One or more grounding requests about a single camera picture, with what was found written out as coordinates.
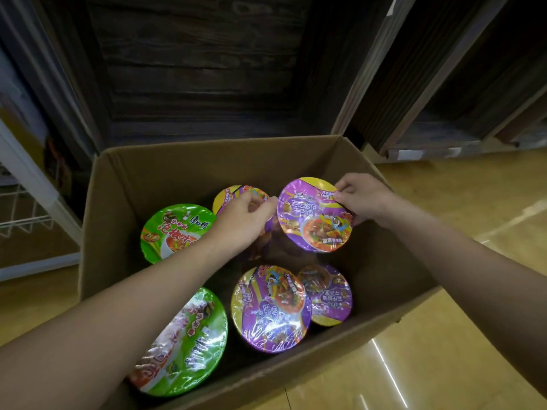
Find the open cardboard box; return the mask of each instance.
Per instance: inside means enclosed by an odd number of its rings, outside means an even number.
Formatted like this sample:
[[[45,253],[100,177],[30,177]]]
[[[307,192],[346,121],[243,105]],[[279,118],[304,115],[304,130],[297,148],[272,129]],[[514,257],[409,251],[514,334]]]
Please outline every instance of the open cardboard box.
[[[86,299],[148,266],[140,251],[140,230],[163,207],[189,202],[210,208],[215,195],[233,184],[250,184],[274,196],[295,178],[319,177],[335,183],[346,172],[370,173],[384,181],[359,150],[337,136],[109,149],[93,166],[84,219],[80,297]],[[308,261],[290,258],[280,256],[279,266],[292,268]],[[230,322],[221,363],[201,386],[175,399],[157,400],[122,383],[104,408],[237,408],[363,345],[436,287],[401,242],[371,221],[356,227],[347,244],[320,256],[319,261],[338,268],[352,287],[352,315],[344,323],[330,329],[314,327],[295,348],[267,355],[248,347]],[[204,286],[229,311],[240,276],[240,268],[228,266]]]

